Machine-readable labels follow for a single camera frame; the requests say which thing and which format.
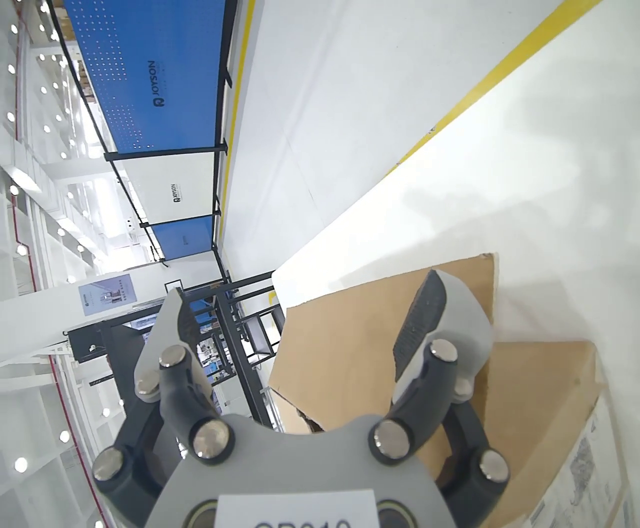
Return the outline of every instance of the printed label on box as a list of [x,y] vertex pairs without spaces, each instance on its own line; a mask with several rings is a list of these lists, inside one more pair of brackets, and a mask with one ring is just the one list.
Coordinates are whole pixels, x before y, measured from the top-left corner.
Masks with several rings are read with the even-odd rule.
[[569,457],[522,528],[604,528],[620,488],[613,426],[601,396]]
[[373,490],[220,495],[216,528],[378,528]]

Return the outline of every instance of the perforated blue panel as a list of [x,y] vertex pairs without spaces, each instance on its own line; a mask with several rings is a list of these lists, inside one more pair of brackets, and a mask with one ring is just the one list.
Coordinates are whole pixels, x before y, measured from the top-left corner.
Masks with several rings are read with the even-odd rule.
[[65,0],[120,153],[214,145],[224,0]]
[[155,224],[151,229],[166,260],[211,251],[211,215]]

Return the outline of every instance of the cardboard box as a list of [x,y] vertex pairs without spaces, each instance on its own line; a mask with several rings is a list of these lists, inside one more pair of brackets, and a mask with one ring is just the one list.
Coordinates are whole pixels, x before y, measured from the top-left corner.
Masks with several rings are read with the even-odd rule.
[[[493,255],[436,268],[462,279],[492,318]],[[288,309],[269,381],[283,399],[278,405],[286,429],[306,432],[307,424],[317,424],[327,430],[363,414],[386,414],[394,388],[392,346],[427,272],[362,284]],[[604,387],[591,343],[495,345],[472,402],[490,443],[509,461],[511,481],[485,527],[517,527],[534,512]],[[442,428],[418,452],[434,478],[448,455]]]

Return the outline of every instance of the metal bolt head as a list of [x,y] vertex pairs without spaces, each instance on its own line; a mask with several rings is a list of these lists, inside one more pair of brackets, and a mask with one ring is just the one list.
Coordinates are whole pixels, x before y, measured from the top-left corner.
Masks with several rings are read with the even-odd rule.
[[147,371],[136,382],[136,392],[142,396],[150,396],[160,388],[160,373],[158,371]]
[[487,449],[480,457],[480,471],[491,482],[502,484],[509,480],[507,461],[493,449]]
[[465,399],[471,398],[474,392],[471,382],[466,378],[457,378],[453,390],[458,397]]
[[222,420],[213,419],[200,426],[193,438],[193,450],[198,458],[211,460],[224,451],[231,434]]
[[93,461],[93,478],[98,482],[106,482],[114,478],[122,469],[124,456],[119,449],[107,447]]
[[187,355],[187,351],[182,345],[171,345],[164,349],[162,355],[160,356],[160,364],[163,367],[174,367],[178,363],[180,363],[185,356]]
[[446,339],[434,339],[430,347],[431,353],[442,361],[452,363],[458,359],[458,350]]
[[392,460],[409,453],[409,437],[403,427],[393,420],[382,420],[373,431],[373,441],[379,452]]

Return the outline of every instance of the red line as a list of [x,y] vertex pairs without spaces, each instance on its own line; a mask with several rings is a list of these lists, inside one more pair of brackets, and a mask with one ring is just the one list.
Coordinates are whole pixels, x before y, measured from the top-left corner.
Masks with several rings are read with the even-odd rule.
[[102,521],[104,522],[104,527],[109,528],[109,525],[107,524],[107,520],[104,517],[104,512],[102,511],[102,508],[100,506],[100,502],[98,502],[98,496],[95,494],[95,490],[93,489],[91,478],[89,477],[89,473],[86,470],[86,465],[84,464],[84,459],[82,458],[82,454],[80,453],[80,448],[78,448],[76,434],[74,433],[74,428],[71,426],[71,420],[69,419],[67,406],[65,405],[64,398],[62,397],[62,391],[60,390],[60,383],[58,382],[58,374],[56,373],[56,365],[53,362],[53,358],[51,356],[48,356],[48,357],[49,357],[49,363],[51,364],[51,372],[53,373],[53,380],[56,384],[56,389],[58,390],[58,397],[60,398],[60,404],[62,405],[63,412],[65,413],[65,420],[67,420],[67,425],[69,426],[69,432],[71,432],[71,439],[74,441],[74,447],[76,448],[76,453],[80,460],[80,464],[82,464],[84,478],[86,478],[86,483],[89,485],[89,489],[91,490],[91,494],[93,495],[95,505],[98,507],[98,512],[100,513],[100,517],[102,517]]

